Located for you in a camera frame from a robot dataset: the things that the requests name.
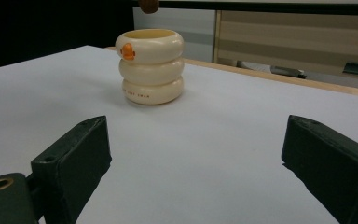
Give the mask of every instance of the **stacked ring cup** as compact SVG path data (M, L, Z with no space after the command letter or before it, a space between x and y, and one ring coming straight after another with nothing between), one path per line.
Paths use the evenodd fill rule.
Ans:
M116 40L126 97L142 105L159 105L177 98L184 89L183 38L175 31L129 31Z

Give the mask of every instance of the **brown object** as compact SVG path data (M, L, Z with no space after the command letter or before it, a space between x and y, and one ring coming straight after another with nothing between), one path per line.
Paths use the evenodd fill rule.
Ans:
M138 0L138 3L145 14L155 13L159 7L159 0Z

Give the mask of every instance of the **white wall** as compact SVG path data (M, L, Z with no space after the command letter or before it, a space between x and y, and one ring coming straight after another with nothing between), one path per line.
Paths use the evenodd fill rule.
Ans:
M159 8L144 14L133 9L135 29L161 28L179 33L185 40L183 57L211 63L213 61L215 11Z

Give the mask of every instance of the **white table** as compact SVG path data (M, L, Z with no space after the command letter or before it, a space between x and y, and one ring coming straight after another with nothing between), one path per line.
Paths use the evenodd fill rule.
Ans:
M187 64L166 105L124 97L117 54L83 47L0 67L0 175L106 115L111 168L77 223L337 223L282 166L288 116L358 142L358 96Z

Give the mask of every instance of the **wooden table edge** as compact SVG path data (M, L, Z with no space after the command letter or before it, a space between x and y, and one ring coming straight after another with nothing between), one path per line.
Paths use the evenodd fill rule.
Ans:
M108 47L106 49L116 50L115 47ZM342 92L342 93L347 93L347 94L352 94L352 95L358 95L358 88L354 88L354 87L347 87L347 86L341 86L341 85L337 85L337 84L306 80L306 79L296 78L296 77L285 77L285 76L274 75L274 74L270 74L270 73L264 73L264 72L245 69L245 68L233 67L233 66L222 65L222 64L217 64L217 63L206 63L206 62L191 60L191 59L185 59L185 63L196 65L196 66L218 69L218 70L232 72L232 73L237 73L237 74L242 74L242 75L251 76L251 77L259 77L259 78L264 78L264 79L268 79L268 80L274 80L274 81L279 81L279 82L284 82L284 83L289 83L289 84L295 84L295 85L299 85L299 86L312 87L312 88L326 90L326 91L337 91L337 92Z

